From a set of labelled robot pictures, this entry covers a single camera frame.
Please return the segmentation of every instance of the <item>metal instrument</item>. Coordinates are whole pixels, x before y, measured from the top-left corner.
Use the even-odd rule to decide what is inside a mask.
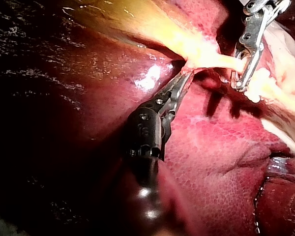
[[[164,147],[194,72],[178,73],[155,96],[128,117],[125,135],[128,156],[151,156],[164,161]]]
[[[241,76],[235,71],[232,72],[231,87],[233,89],[239,92],[246,91],[264,49],[262,36],[266,27],[279,14],[285,12],[290,4],[291,0],[250,0],[244,6],[246,27],[236,44],[234,57],[248,58],[248,62]]]

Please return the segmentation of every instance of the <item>moist tissue surface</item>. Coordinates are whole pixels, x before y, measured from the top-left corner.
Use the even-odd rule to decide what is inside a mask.
[[[191,21],[217,52],[232,53],[242,29],[238,1],[155,2],[171,9],[170,19]],[[32,235],[81,235],[96,225],[90,219],[116,172],[127,116],[177,74],[184,56],[111,38],[55,5],[0,1],[0,147],[7,147],[0,148],[0,214]],[[271,63],[260,66],[271,70],[265,52]],[[259,108],[221,86],[224,75],[195,76],[160,179],[166,186],[170,174],[177,192],[163,197],[173,198],[189,235],[295,235],[295,159],[265,131]]]

